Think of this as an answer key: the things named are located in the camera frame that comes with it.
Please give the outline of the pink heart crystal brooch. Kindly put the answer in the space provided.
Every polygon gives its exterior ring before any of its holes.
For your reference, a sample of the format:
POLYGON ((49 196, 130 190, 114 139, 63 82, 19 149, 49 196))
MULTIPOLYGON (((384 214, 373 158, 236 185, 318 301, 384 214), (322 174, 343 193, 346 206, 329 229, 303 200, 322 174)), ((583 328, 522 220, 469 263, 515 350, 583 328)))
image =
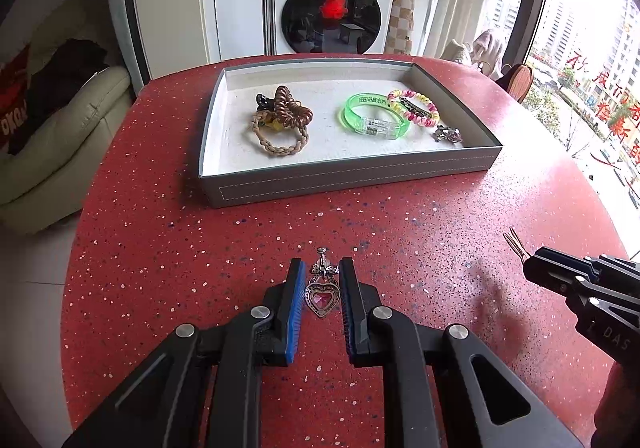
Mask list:
POLYGON ((340 270, 326 256, 328 249, 317 249, 318 259, 309 269, 310 278, 305 288, 308 309, 318 318, 324 318, 340 303, 340 270))

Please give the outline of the cream hair clip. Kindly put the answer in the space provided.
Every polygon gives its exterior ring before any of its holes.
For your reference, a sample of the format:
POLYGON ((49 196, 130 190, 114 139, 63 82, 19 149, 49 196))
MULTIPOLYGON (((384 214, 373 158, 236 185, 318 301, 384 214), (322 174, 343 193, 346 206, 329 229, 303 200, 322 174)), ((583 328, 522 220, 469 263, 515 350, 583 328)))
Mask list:
POLYGON ((511 250, 516 254, 518 259, 522 264, 524 264, 530 257, 530 253, 526 250, 521 238, 518 237, 518 233, 514 229, 513 226, 510 226, 509 229, 502 234, 504 240, 511 248, 511 250))

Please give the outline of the green translucent bangle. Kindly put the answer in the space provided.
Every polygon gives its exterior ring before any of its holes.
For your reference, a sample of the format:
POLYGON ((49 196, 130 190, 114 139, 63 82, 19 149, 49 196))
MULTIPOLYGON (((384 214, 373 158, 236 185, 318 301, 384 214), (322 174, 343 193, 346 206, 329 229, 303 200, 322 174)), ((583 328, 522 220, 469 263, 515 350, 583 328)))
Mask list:
POLYGON ((397 139, 409 129, 409 121, 395 112, 380 94, 359 93, 346 101, 340 113, 341 123, 354 133, 397 139))

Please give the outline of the grey jewelry tray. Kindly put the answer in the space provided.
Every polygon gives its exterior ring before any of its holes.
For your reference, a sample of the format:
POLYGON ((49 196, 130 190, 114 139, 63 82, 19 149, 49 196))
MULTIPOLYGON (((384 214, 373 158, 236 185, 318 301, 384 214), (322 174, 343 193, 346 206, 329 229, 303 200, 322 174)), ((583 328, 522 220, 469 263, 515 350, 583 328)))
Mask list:
POLYGON ((226 65, 205 119, 198 177, 215 208, 376 184, 488 170, 502 145, 472 107, 454 93, 458 80, 488 80, 443 60, 324 57, 226 65), (278 86, 311 109, 309 141, 298 153, 276 157, 259 144, 256 95, 278 86), (462 142, 436 142, 436 127, 409 124, 397 139, 348 130, 340 113, 352 95, 414 91, 434 102, 440 123, 459 129, 462 142))

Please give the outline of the gold green jewelry piece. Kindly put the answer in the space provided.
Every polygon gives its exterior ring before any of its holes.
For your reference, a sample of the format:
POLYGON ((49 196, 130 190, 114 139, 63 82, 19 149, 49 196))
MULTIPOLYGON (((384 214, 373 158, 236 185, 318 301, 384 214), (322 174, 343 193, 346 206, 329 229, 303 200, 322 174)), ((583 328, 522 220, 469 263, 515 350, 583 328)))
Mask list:
POLYGON ((257 111, 262 114, 262 120, 258 123, 259 127, 269 127, 269 129, 277 132, 284 130, 284 125, 280 122, 274 110, 276 101, 264 94, 256 95, 257 111))

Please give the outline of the silver hair clip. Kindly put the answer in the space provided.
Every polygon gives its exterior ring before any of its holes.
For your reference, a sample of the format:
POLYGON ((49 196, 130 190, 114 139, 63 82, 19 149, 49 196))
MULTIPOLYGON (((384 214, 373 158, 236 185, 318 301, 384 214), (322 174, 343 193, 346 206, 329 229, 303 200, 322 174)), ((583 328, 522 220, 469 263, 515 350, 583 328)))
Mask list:
POLYGON ((420 127, 428 127, 432 123, 431 112, 413 104, 409 98, 401 96, 398 98, 398 102, 401 107, 404 107, 407 112, 406 118, 420 127))

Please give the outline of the brown chair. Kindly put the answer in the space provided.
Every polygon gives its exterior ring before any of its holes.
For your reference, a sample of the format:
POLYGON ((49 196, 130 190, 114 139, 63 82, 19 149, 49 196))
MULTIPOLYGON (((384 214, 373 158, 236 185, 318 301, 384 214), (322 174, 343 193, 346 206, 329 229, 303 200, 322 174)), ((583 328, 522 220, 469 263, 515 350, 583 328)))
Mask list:
POLYGON ((516 64, 496 80, 503 91, 522 104, 534 81, 533 69, 526 64, 516 64))

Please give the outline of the checkered hanging cloth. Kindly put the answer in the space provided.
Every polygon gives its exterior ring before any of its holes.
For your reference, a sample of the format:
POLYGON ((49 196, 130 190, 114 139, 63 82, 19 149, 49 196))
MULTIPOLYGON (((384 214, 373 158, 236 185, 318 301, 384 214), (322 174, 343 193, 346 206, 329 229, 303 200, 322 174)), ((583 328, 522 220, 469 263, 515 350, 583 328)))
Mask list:
POLYGON ((411 54, 415 7, 414 0, 393 0, 385 43, 386 54, 411 54))

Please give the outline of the beige sofa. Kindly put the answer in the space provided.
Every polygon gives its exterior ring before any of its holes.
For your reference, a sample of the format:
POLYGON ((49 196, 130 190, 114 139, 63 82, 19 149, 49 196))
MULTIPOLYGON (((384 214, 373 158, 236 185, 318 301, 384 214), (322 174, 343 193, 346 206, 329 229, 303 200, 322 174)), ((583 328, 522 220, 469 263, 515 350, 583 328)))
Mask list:
POLYGON ((131 105, 128 71, 108 67, 43 123, 17 155, 2 153, 1 224, 29 235, 80 211, 131 105))

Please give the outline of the white cloth by window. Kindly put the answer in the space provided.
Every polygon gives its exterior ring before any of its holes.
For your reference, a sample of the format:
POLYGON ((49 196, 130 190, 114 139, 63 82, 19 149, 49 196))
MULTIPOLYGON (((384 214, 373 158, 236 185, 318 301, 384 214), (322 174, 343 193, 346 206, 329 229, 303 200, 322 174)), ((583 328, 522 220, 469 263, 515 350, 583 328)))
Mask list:
POLYGON ((490 29, 483 31, 472 43, 459 43, 452 39, 440 55, 442 60, 475 67, 484 76, 497 80, 501 77, 504 42, 490 29))

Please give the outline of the black garment on sofa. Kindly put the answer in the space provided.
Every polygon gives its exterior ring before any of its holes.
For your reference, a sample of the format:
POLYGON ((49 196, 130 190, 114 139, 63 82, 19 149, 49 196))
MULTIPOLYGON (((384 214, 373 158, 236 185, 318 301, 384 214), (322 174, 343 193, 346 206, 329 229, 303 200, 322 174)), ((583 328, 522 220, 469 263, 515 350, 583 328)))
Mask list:
POLYGON ((106 49, 86 39, 68 39, 54 52, 47 65, 32 76, 26 92, 27 119, 9 140, 10 155, 16 156, 43 123, 107 67, 106 55, 106 49))

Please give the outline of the red handled mop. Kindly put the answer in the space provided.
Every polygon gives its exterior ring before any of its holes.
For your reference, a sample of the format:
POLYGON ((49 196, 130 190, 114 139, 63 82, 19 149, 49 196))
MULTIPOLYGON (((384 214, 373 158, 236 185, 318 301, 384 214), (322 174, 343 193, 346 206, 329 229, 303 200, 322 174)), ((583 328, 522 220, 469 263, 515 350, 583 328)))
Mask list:
POLYGON ((262 41, 264 41, 265 56, 277 54, 273 23, 273 0, 262 0, 262 41))

